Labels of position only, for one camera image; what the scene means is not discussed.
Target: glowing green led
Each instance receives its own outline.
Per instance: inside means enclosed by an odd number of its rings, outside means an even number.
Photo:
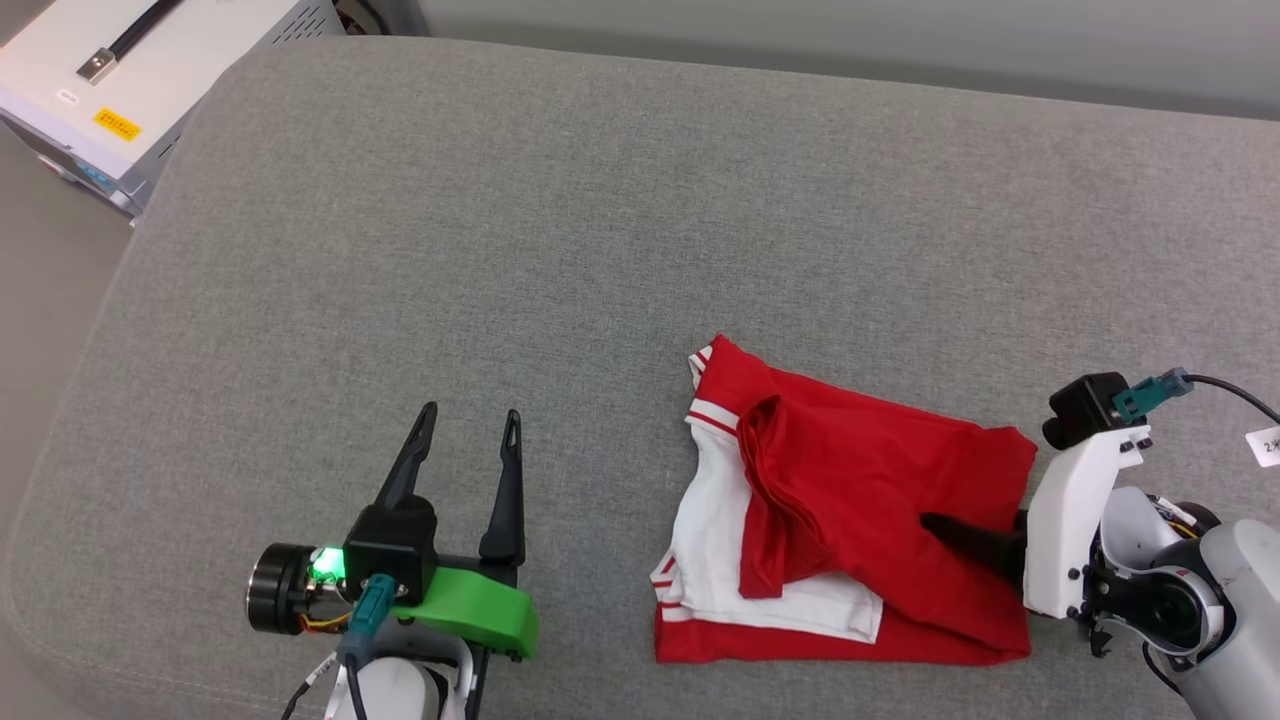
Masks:
[[[340,547],[325,547],[311,561],[311,577],[317,580],[338,582],[347,577],[347,564]]]

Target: gray fabric surface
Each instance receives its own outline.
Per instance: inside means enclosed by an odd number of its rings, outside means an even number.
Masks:
[[[541,653],[494,665],[485,717],[1185,717],[1134,643],[1093,660],[1038,619],[996,669],[658,666],[646,575],[694,471],[684,357],[718,331],[1037,441],[1087,372],[1280,398],[1276,156],[1261,122],[867,81],[420,40],[253,56],[111,290],[10,625],[105,719],[278,716],[328,644],[252,633],[248,569],[340,539],[435,398],[442,551],[475,548],[525,419]],[[1206,388],[1156,423],[1126,482],[1280,520],[1261,415]]]

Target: white label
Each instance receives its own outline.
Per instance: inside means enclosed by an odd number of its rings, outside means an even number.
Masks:
[[[1280,427],[1257,430],[1244,436],[1258,459],[1258,465],[1270,468],[1280,465]]]

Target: yellow label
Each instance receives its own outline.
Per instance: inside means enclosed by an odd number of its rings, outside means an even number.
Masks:
[[[123,137],[128,142],[133,142],[133,138],[142,132],[142,128],[129,120],[125,120],[106,108],[99,110],[97,115],[93,117],[93,122]]]

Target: red fabric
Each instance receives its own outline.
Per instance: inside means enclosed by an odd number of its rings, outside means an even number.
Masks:
[[[844,571],[884,600],[884,616],[874,644],[659,621],[659,661],[984,665],[1030,652],[1016,593],[919,523],[922,512],[942,512],[1011,529],[1036,457],[1030,441],[1012,428],[987,430],[769,368],[723,336],[712,348],[696,397],[740,416],[753,491],[740,592],[778,597],[783,583]]]

